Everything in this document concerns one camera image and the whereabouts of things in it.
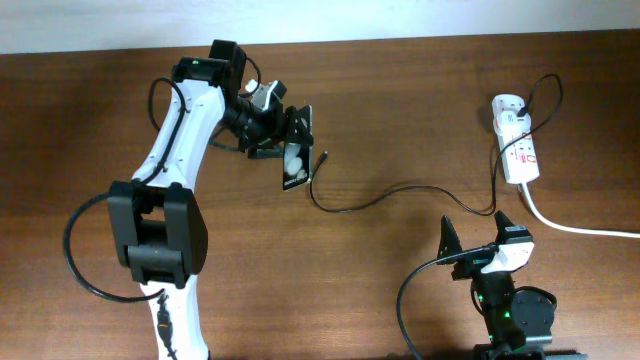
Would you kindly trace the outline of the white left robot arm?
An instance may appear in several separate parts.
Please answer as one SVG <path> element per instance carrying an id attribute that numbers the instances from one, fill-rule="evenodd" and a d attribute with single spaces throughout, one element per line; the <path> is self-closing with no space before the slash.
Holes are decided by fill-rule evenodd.
<path id="1" fill-rule="evenodd" d="M 118 260 L 139 283 L 158 350 L 170 359 L 210 356 L 197 299 L 208 231 L 194 190 L 215 130 L 229 130 L 251 159 L 281 159 L 284 190 L 311 178 L 311 107 L 284 107 L 286 88 L 278 81 L 243 91 L 248 60 L 224 40 L 214 41 L 205 58 L 181 58 L 167 80 L 171 104 L 151 151 L 130 181 L 109 190 Z"/>

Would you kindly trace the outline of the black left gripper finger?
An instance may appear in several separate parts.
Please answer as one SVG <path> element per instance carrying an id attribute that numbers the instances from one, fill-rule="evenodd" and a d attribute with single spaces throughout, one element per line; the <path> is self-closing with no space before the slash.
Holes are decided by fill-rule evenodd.
<path id="1" fill-rule="evenodd" d="M 287 130 L 284 142 L 286 144 L 313 145 L 312 135 L 312 107 L 306 105 L 300 109 L 291 106 L 285 111 Z"/>
<path id="2" fill-rule="evenodd" d="M 249 159 L 277 159 L 282 158 L 284 149 L 280 145 L 274 145 L 272 147 L 251 147 L 248 150 Z"/>

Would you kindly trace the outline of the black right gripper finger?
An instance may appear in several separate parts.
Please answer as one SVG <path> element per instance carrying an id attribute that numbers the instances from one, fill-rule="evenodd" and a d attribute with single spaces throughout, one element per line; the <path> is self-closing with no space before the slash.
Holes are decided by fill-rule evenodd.
<path id="1" fill-rule="evenodd" d="M 525 237 L 525 228 L 523 226 L 515 225 L 502 211 L 497 211 L 494 214 L 496 227 L 497 227 L 497 244 L 507 244 L 515 242 L 517 239 L 523 239 Z"/>
<path id="2" fill-rule="evenodd" d="M 454 264 L 457 261 L 457 255 L 462 252 L 459 237 L 449 217 L 441 218 L 440 242 L 437 252 L 437 259 L 440 265 Z"/>

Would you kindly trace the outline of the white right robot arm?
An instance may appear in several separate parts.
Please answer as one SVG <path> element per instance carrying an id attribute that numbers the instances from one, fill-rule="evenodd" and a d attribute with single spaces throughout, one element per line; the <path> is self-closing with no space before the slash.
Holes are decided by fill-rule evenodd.
<path id="1" fill-rule="evenodd" d="M 501 211 L 495 222 L 494 241 L 464 250 L 451 220 L 442 217 L 438 263 L 453 266 L 453 280 L 471 282 L 472 302 L 489 335 L 487 344 L 474 347 L 476 359 L 543 359 L 557 298 L 537 287 L 515 286 L 512 274 L 529 262 L 533 236 Z"/>

